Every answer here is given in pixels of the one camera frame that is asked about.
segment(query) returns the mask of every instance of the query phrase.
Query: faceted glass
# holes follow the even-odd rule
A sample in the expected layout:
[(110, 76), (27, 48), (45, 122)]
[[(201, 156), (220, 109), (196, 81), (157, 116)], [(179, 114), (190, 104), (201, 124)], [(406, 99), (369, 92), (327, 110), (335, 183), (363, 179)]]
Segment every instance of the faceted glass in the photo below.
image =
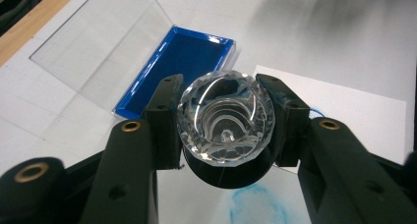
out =
[(211, 166), (235, 167), (256, 158), (270, 142), (274, 122), (267, 91), (236, 71), (196, 79), (178, 105), (182, 142)]

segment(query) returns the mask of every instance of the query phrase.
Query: blue plastic frame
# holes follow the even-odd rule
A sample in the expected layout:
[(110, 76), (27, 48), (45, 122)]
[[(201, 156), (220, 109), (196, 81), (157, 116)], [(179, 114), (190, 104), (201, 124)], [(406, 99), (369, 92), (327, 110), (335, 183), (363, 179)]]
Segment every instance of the blue plastic frame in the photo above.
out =
[[(196, 38), (199, 40), (209, 41), (211, 44), (214, 43), (216, 45), (216, 48), (221, 47), (220, 54), (215, 57), (216, 59), (213, 62), (214, 63), (213, 66), (208, 66), (206, 69), (199, 68), (198, 71), (197, 70), (190, 71), (190, 69), (185, 69), (185, 68), (184, 69), (181, 69), (181, 68), (161, 69), (161, 67), (156, 67), (157, 61), (162, 57), (162, 55), (168, 49), (171, 41), (178, 34)], [(162, 40), (162, 42), (159, 44), (159, 46), (156, 48), (155, 52), (149, 58), (148, 62), (145, 64), (141, 72), (132, 82), (128, 90), (125, 92), (125, 94), (122, 96), (120, 101), (117, 103), (113, 112), (116, 115), (119, 115), (127, 119), (141, 118), (142, 112), (145, 110), (145, 107), (142, 104), (138, 105), (138, 107), (136, 107), (134, 111), (132, 109), (127, 108), (127, 106), (132, 102), (134, 97), (142, 97), (146, 101), (145, 105), (147, 105), (157, 87), (157, 84), (159, 84), (159, 82), (162, 79), (168, 76), (182, 74), (184, 76), (184, 83), (190, 84), (196, 78), (202, 76), (202, 75), (196, 76), (196, 72), (203, 71), (205, 73), (209, 73), (212, 71), (220, 70), (224, 66), (229, 54), (231, 54), (234, 51), (234, 48), (235, 48), (235, 41), (233, 39), (219, 37), (219, 36), (197, 32), (197, 31), (193, 31), (189, 29), (178, 28), (176, 26), (172, 27), (171, 30), (168, 32), (168, 34), (165, 36), (165, 38)], [(154, 79), (155, 78), (158, 79), (156, 85), (154, 85), (154, 83), (152, 83), (153, 85), (144, 85), (145, 80), (149, 78), (149, 76), (151, 76)], [(142, 87), (146, 87), (146, 91), (142, 90), (142, 95), (137, 95), (138, 91)]]

